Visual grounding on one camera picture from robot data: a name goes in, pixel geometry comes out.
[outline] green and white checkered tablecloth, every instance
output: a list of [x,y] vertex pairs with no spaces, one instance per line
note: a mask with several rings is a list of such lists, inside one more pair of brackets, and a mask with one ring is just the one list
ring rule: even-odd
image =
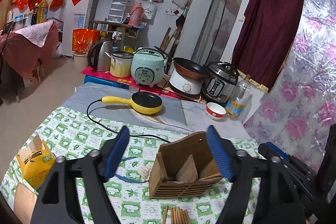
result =
[[[126,125],[132,135],[152,134],[169,141],[176,141],[184,137],[182,134],[165,130],[144,128],[101,118],[94,119],[116,131]],[[23,147],[27,147],[36,134],[39,134],[46,141],[56,156],[65,155],[67,159],[84,157],[91,150],[100,149],[106,140],[116,136],[115,133],[111,133],[90,121],[86,114],[65,107],[58,107],[53,111],[29,137]],[[253,139],[231,139],[231,141],[237,149],[244,149],[251,156],[258,154],[257,143]],[[156,152],[162,143],[162,141],[156,139],[131,137],[124,156],[136,156],[137,158],[120,163],[117,173],[130,179],[142,181],[137,168],[153,162]],[[0,191],[12,209],[18,182],[38,194],[22,179],[19,164],[16,157],[14,157],[0,186]],[[259,184],[260,179],[253,179],[244,224],[252,222]],[[83,179],[76,179],[76,186],[85,223],[93,223]],[[187,210],[192,224],[214,224],[229,195],[231,183],[223,179],[202,196],[160,200],[149,199],[148,183],[127,183],[114,177],[105,183],[105,189],[121,223],[160,224],[164,207],[169,205],[172,207],[180,206],[182,209]],[[167,224],[170,224],[170,212],[168,212]]]

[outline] silver screw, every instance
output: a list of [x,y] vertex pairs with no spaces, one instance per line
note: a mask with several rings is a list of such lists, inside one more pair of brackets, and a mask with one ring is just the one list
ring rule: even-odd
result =
[[63,162],[63,161],[65,161],[66,160],[66,158],[64,157],[64,156],[58,156],[57,158],[56,158],[56,161],[57,162]]
[[90,157],[97,157],[100,154],[99,150],[92,150],[89,155]]
[[275,157],[275,156],[271,158],[271,161],[275,162],[275,163],[281,162],[280,158],[279,157]]
[[247,152],[245,150],[237,150],[236,154],[239,157],[245,157],[245,156],[247,156]]

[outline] white and red bowl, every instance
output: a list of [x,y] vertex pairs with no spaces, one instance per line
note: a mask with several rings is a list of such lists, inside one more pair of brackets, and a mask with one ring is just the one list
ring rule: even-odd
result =
[[225,108],[216,103],[208,103],[205,111],[208,117],[213,120],[220,120],[226,114]]

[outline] frying pan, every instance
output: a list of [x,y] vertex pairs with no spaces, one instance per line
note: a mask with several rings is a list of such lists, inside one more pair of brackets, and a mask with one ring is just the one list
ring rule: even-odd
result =
[[177,72],[195,80],[204,79],[209,74],[205,67],[181,57],[174,58],[174,67]]
[[162,99],[150,92],[139,91],[133,93],[130,99],[115,96],[105,96],[101,99],[105,104],[125,104],[142,114],[154,114],[161,110]]

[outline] blue plastic stool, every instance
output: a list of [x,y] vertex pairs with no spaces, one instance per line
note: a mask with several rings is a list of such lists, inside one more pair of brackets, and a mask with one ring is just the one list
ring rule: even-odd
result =
[[116,88],[129,90],[129,85],[101,79],[101,78],[90,76],[90,75],[85,75],[84,84],[87,82],[92,82],[92,83],[102,84],[102,85],[109,85],[109,86],[114,86]]

